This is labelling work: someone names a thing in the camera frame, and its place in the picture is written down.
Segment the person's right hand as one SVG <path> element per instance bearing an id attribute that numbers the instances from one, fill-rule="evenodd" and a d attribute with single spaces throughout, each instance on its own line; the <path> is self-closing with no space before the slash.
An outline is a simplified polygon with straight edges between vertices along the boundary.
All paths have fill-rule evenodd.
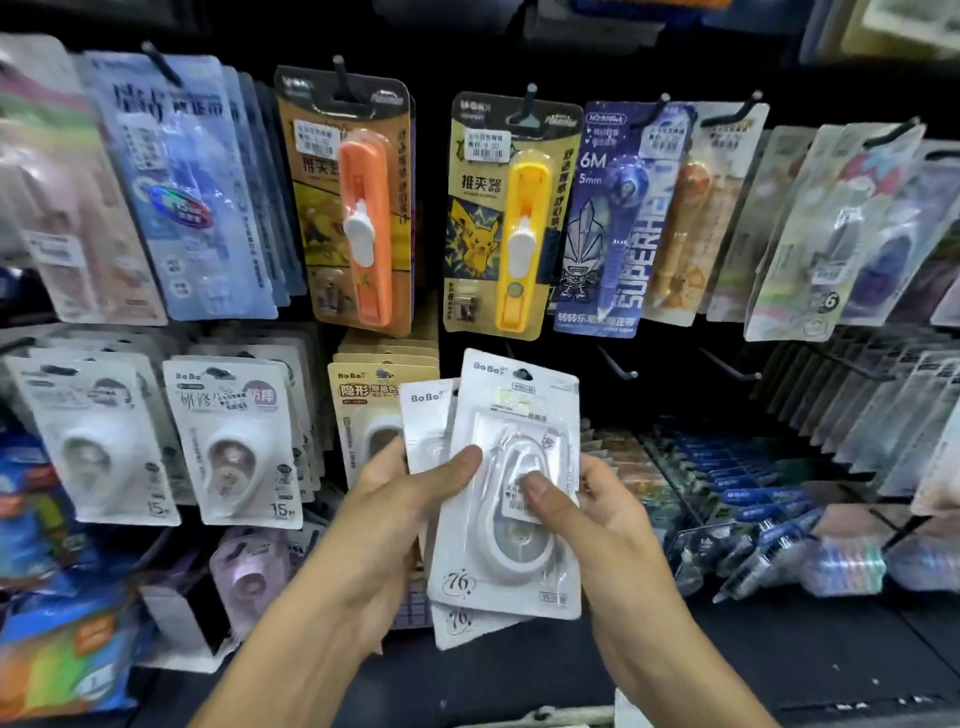
<path id="1" fill-rule="evenodd" d="M 593 605 L 614 606 L 627 597 L 678 595 L 643 505 L 602 460 L 582 455 L 580 463 L 582 541 L 560 540 L 579 562 L 590 613 Z"/>

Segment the white correction tape pack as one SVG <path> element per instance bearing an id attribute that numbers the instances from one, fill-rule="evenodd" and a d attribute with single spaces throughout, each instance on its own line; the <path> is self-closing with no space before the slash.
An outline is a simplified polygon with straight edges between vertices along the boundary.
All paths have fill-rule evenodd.
<path id="1" fill-rule="evenodd" d="M 580 485 L 580 384 L 569 373 L 468 348 L 451 451 L 483 454 L 438 513 L 427 594 L 485 615 L 576 621 L 580 567 L 528 504 L 522 479 L 542 475 L 571 504 Z"/>
<path id="2" fill-rule="evenodd" d="M 450 460 L 458 377 L 403 383 L 399 403 L 407 468 L 418 475 Z M 429 598 L 436 646 L 452 650 L 529 621 L 527 616 L 450 607 Z"/>

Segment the person's right forearm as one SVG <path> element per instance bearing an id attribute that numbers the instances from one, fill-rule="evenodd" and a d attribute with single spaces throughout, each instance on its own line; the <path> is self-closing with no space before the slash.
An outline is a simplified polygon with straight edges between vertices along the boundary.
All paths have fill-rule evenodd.
<path id="1" fill-rule="evenodd" d="M 654 728 L 782 728 L 677 593 L 592 605 L 591 621 L 608 674 Z"/>

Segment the stack of brown patterned packs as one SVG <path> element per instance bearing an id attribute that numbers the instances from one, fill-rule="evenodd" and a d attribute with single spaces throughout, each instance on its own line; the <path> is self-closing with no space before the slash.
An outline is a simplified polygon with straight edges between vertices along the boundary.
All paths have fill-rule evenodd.
<path id="1" fill-rule="evenodd" d="M 652 522 L 669 525 L 678 518 L 678 495 L 636 435 L 624 428 L 588 429 L 581 435 L 582 454 L 604 461 L 644 505 Z"/>

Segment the purple checked box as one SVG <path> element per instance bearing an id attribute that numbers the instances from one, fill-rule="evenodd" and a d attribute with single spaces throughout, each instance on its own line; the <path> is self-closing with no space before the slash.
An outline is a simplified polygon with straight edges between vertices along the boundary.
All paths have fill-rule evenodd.
<path id="1" fill-rule="evenodd" d="M 432 626 L 433 617 L 426 593 L 426 580 L 415 577 L 410 582 L 406 597 L 398 608 L 390 630 L 430 629 Z"/>

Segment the black metal display hook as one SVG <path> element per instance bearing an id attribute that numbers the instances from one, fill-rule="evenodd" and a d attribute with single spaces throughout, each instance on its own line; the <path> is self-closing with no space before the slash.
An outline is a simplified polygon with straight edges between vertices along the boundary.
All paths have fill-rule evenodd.
<path id="1" fill-rule="evenodd" d="M 618 361 L 611 356 L 604 346 L 597 344 L 596 349 L 600 357 L 606 362 L 608 369 L 611 370 L 619 380 L 623 382 L 632 382 L 639 377 L 640 374 L 637 370 L 628 370 L 623 368 Z"/>
<path id="2" fill-rule="evenodd" d="M 699 352 L 706 360 L 721 370 L 721 372 L 724 373 L 724 375 L 726 375 L 729 379 L 732 379 L 738 383 L 760 383 L 762 381 L 762 373 L 759 371 L 738 370 L 738 368 L 727 363 L 702 346 L 699 347 Z"/>
<path id="3" fill-rule="evenodd" d="M 891 519 L 886 512 L 882 511 L 879 505 L 870 507 L 869 513 L 893 532 L 893 535 L 885 540 L 881 547 L 881 552 L 884 555 L 891 552 L 894 547 L 898 546 L 909 536 L 913 535 L 919 528 L 924 526 L 933 518 L 933 516 L 930 515 L 916 515 L 913 513 L 908 513 L 906 519 Z"/>

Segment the hanging stack of white packs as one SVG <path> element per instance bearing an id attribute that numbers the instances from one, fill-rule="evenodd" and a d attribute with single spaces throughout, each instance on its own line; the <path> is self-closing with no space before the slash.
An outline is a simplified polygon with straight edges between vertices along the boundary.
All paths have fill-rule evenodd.
<path id="1" fill-rule="evenodd" d="M 326 473 L 317 345 L 293 328 L 223 328 L 162 364 L 201 520 L 299 530 Z"/>
<path id="2" fill-rule="evenodd" d="M 163 386 L 164 329 L 0 328 L 0 392 L 39 436 L 84 524 L 176 528 L 196 504 Z"/>

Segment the yellow clip pusher pack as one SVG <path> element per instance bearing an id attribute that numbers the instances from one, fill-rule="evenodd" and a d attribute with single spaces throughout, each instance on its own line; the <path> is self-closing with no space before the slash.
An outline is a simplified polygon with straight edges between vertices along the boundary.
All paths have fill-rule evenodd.
<path id="1" fill-rule="evenodd" d="M 539 338 L 582 140 L 584 111 L 459 93 L 451 107 L 442 322 L 450 334 Z"/>

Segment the orange clip pusher pack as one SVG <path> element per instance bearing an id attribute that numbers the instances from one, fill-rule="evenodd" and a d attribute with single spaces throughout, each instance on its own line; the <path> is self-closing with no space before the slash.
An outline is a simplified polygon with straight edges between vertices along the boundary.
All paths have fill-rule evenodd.
<path id="1" fill-rule="evenodd" d="M 414 315 L 413 104 L 402 81 L 358 76 L 371 110 L 334 101 L 333 70 L 287 65 L 275 101 L 315 317 L 400 337 Z"/>

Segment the white cardboard display box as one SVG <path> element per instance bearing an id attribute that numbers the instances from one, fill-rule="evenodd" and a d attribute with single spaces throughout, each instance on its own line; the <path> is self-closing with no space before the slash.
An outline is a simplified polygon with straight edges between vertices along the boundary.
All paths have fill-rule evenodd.
<path id="1" fill-rule="evenodd" d="M 138 666 L 215 674 L 238 648 L 212 576 L 184 573 L 140 585 L 140 599 L 154 626 Z"/>

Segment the pastel tape rolls bag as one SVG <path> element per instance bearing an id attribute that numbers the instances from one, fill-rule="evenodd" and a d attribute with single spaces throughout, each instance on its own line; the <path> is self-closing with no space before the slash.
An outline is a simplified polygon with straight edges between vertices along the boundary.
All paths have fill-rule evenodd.
<path id="1" fill-rule="evenodd" d="M 960 593 L 960 512 L 933 516 L 889 553 L 891 529 L 869 513 L 879 506 L 891 520 L 911 513 L 900 503 L 840 503 L 826 507 L 801 559 L 798 580 L 818 598 L 866 597 L 893 585 L 914 593 Z"/>

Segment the stack of light blue packs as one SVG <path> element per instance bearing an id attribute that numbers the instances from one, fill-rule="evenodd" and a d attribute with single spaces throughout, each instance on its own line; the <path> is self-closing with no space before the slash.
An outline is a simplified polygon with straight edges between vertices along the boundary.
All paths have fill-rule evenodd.
<path id="1" fill-rule="evenodd" d="M 253 78 L 214 55 L 85 51 L 139 230 L 177 322 L 275 320 L 306 296 Z"/>

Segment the row of black peg hooks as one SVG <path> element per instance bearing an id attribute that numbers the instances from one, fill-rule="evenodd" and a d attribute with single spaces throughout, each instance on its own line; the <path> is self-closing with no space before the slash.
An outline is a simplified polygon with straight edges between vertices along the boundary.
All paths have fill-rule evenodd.
<path id="1" fill-rule="evenodd" d="M 150 58 L 151 62 L 156 66 L 157 69 L 160 70 L 160 72 L 170 83 L 179 88 L 183 86 L 181 76 L 173 70 L 168 58 L 166 58 L 153 43 L 147 40 L 143 41 L 141 44 L 141 50 Z M 332 63 L 333 73 L 335 76 L 333 95 L 334 101 L 347 103 L 349 105 L 353 104 L 361 111 L 371 111 L 374 103 L 374 95 L 372 93 L 367 94 L 366 92 L 361 92 L 359 88 L 360 77 L 358 75 L 351 75 L 349 73 L 346 68 L 344 58 L 341 54 L 334 55 L 332 58 Z M 513 115 L 509 116 L 506 121 L 496 122 L 494 126 L 497 128 L 517 128 L 523 131 L 538 131 L 544 126 L 546 119 L 538 117 L 535 111 L 537 92 L 537 85 L 533 82 L 529 83 L 522 101 L 514 110 Z M 747 113 L 756 107 L 757 104 L 761 103 L 761 101 L 762 92 L 756 91 L 744 103 L 740 104 L 736 112 L 726 116 L 714 115 L 713 117 L 707 118 L 702 122 L 702 127 L 713 128 L 718 126 L 732 126 L 746 118 Z M 669 103 L 669 95 L 666 93 L 662 94 L 651 106 L 649 112 L 643 113 L 635 122 L 631 123 L 630 129 L 639 135 L 641 132 L 644 132 L 647 129 L 652 129 L 655 123 L 665 121 L 665 114 Z M 864 147 L 874 148 L 884 144 L 890 144 L 905 135 L 907 132 L 918 129 L 918 127 L 919 121 L 917 120 L 904 122 L 890 130 L 885 135 L 881 134 L 879 136 L 867 139 L 864 142 Z M 930 160 L 931 162 L 946 159 L 960 160 L 960 147 L 937 147 L 929 151 L 926 154 L 925 159 Z"/>

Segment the purple hanging pack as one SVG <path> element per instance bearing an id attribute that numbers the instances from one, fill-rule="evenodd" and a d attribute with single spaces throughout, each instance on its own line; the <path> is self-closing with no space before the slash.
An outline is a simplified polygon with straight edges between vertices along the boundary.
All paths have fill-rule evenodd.
<path id="1" fill-rule="evenodd" d="M 842 325 L 882 325 L 960 213 L 960 140 L 920 143 L 850 290 Z"/>

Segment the beige box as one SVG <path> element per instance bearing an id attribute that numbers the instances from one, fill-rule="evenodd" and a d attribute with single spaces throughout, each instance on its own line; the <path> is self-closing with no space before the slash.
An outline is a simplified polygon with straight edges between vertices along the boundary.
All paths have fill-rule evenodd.
<path id="1" fill-rule="evenodd" d="M 802 65 L 960 59 L 960 0 L 815 0 Z"/>

